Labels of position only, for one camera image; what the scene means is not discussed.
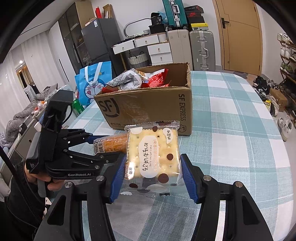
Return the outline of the left hand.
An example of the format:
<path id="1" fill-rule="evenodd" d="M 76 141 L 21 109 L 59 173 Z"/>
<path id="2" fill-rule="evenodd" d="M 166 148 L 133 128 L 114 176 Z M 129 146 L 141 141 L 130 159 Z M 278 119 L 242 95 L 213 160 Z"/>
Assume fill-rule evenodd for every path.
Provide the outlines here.
<path id="1" fill-rule="evenodd" d="M 38 180 L 48 183 L 48 190 L 50 191 L 59 191 L 63 185 L 64 180 L 52 179 L 48 174 L 40 172 L 39 174 L 31 174 L 27 169 L 26 165 L 24 165 L 25 174 L 27 177 L 27 181 L 30 183 L 37 184 Z"/>

